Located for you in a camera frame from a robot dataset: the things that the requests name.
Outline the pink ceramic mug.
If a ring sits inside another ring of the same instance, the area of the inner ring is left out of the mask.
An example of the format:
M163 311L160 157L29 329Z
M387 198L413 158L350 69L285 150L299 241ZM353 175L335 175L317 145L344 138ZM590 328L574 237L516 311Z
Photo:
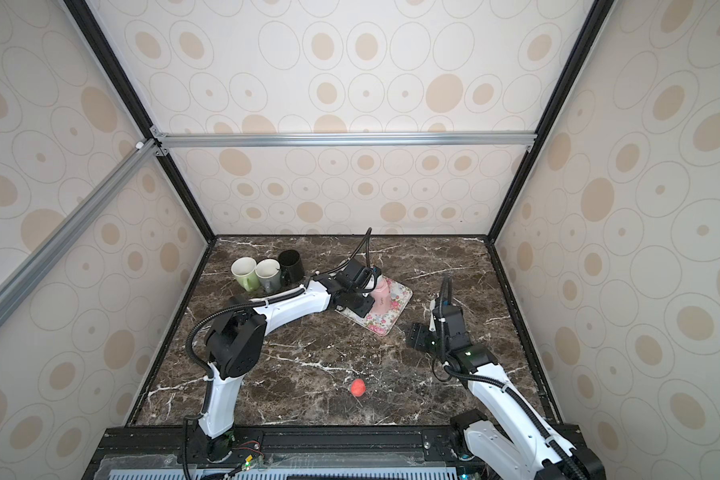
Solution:
M389 281L384 276L379 276L374 290L371 292L374 305L371 312L375 315L384 315L391 308L391 290Z

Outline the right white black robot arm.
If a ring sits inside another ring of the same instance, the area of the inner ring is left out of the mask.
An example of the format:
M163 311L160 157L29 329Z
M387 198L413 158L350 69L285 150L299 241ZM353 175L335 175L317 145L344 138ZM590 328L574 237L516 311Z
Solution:
M451 419L451 450L479 459L501 479L604 479L605 467L539 414L514 386L497 357L471 341L463 310L451 300L431 302L431 320L414 323L406 342L432 356L448 380L459 381L493 416L472 410Z

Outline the black ceramic mug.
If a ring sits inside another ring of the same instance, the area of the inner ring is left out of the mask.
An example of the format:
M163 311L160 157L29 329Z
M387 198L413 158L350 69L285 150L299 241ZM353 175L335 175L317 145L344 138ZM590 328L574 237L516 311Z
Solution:
M289 286L302 281L305 270L301 254L297 250L289 249L282 251L277 261L280 265L281 284Z

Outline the grey ceramic mug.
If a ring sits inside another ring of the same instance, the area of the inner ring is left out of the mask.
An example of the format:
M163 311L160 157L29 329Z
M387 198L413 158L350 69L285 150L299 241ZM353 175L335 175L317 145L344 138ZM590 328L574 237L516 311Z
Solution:
M281 289L281 267L276 259L260 261L255 274L266 294L275 294Z

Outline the floral rectangular tray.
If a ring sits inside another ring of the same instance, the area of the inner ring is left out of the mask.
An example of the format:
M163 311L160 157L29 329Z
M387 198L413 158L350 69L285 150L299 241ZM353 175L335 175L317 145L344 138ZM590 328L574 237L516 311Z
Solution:
M340 315L378 336L387 336L411 300L413 292L409 287L381 275L370 296L374 304L364 317L349 309L341 311Z

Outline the light green ceramic mug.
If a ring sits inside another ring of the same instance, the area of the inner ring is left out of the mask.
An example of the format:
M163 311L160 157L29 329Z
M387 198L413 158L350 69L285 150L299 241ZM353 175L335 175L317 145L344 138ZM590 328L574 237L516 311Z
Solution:
M260 287L256 266L257 261L252 257L238 258L231 265L231 273L246 292L256 291Z

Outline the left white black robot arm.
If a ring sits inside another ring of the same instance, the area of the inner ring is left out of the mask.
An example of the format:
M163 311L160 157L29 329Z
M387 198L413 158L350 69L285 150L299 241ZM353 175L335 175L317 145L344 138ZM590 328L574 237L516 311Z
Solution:
M201 320L187 335L185 352L204 370L202 433L217 439L234 425L234 410L243 379L259 361L266 337L303 317L337 309L367 314L381 270L349 259L327 272L317 272L297 287L260 299L236 303Z

